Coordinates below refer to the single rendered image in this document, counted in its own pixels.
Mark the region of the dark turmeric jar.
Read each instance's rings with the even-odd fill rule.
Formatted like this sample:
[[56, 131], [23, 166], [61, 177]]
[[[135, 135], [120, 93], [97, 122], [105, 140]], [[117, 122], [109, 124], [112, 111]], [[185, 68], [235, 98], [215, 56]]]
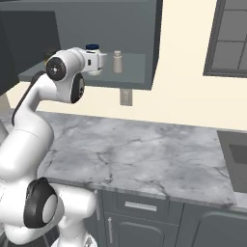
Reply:
[[43, 60], [46, 62], [52, 55], [54, 55], [57, 52], [56, 48], [47, 48], [43, 51]]

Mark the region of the grey wall outlet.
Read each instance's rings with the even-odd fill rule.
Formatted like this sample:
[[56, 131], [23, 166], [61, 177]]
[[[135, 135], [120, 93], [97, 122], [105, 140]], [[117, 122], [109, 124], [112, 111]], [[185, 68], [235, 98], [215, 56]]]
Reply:
[[123, 106], [132, 105], [132, 90], [131, 89], [120, 89], [120, 101]]

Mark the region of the grey framed window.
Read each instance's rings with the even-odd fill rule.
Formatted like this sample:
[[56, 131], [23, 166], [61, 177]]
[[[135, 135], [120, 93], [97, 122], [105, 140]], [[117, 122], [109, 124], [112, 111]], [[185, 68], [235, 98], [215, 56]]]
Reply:
[[247, 0], [217, 0], [204, 76], [247, 78]]

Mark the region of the dark grey wall cabinet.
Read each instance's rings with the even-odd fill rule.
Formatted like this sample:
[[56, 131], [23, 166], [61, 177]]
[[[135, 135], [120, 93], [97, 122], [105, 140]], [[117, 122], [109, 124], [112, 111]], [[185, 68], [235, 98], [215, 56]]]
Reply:
[[[19, 0], [0, 3], [1, 11], [52, 11], [63, 49], [96, 43], [107, 54], [98, 76], [85, 74], [88, 86], [151, 88], [156, 0]], [[113, 71], [120, 50], [123, 72]]]

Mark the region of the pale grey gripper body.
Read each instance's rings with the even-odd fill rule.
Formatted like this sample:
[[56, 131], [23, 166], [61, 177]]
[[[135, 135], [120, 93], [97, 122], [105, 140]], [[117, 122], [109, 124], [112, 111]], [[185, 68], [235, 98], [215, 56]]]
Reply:
[[98, 56], [98, 69], [103, 69], [106, 63], [107, 54], [99, 52], [97, 56]]

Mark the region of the dark grey drawer front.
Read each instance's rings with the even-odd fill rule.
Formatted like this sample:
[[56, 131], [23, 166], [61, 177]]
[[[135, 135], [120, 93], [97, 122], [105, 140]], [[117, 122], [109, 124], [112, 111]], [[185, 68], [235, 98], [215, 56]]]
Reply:
[[116, 211], [152, 221], [164, 222], [167, 218], [167, 203], [163, 200], [118, 193], [115, 196]]

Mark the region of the grey shaker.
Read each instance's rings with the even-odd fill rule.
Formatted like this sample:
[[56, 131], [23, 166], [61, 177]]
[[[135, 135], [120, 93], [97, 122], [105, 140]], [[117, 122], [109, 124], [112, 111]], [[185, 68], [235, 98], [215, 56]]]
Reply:
[[115, 50], [113, 54], [113, 71], [115, 73], [122, 73], [124, 71], [123, 67], [123, 57], [120, 50]]

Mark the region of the dark grey base cupboard door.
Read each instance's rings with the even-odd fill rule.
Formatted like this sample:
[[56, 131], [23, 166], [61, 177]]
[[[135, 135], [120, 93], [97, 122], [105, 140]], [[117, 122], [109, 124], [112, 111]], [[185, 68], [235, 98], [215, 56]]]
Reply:
[[185, 206], [181, 247], [247, 247], [247, 214]]
[[96, 212], [94, 212], [94, 214], [91, 217], [85, 220], [85, 225], [90, 235], [95, 239], [97, 247], [107, 247], [104, 226], [104, 210], [102, 206], [102, 195], [100, 190], [97, 191], [100, 204], [100, 221], [97, 221]]
[[[178, 226], [113, 213], [105, 213], [108, 247], [176, 247]], [[108, 218], [112, 217], [113, 243], [109, 242]]]

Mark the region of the grey sink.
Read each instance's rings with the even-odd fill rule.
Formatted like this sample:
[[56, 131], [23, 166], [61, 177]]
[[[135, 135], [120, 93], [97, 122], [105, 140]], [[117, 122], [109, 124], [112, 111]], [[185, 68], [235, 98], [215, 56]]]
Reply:
[[234, 192], [247, 194], [247, 132], [218, 130]]

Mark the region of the dark grey narrow cabinet door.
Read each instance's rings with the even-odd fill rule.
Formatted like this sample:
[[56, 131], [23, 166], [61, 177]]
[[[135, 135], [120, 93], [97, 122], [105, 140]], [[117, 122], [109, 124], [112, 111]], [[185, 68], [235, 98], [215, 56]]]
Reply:
[[152, 75], [151, 75], [151, 87], [153, 84], [154, 76], [156, 73], [157, 63], [159, 59], [159, 47], [160, 47], [160, 34], [161, 34], [161, 21], [163, 0], [156, 0], [155, 9], [155, 26], [153, 36], [153, 58], [152, 58]]

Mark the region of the white mayonnaise jar blue lid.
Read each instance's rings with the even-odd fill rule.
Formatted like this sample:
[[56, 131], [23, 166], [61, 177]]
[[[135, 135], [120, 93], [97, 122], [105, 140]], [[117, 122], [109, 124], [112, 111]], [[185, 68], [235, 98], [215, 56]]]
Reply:
[[89, 71], [88, 73], [92, 76], [97, 76], [101, 74], [102, 65], [100, 61], [100, 50], [99, 45], [96, 43], [91, 43], [86, 45], [86, 52], [91, 55], [88, 60]]

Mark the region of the dark grey wide cabinet door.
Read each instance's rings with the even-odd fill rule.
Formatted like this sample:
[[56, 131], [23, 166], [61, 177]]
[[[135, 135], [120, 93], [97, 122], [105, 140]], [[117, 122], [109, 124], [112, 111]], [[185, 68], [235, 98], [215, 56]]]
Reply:
[[0, 96], [49, 48], [60, 48], [54, 12], [0, 11]]

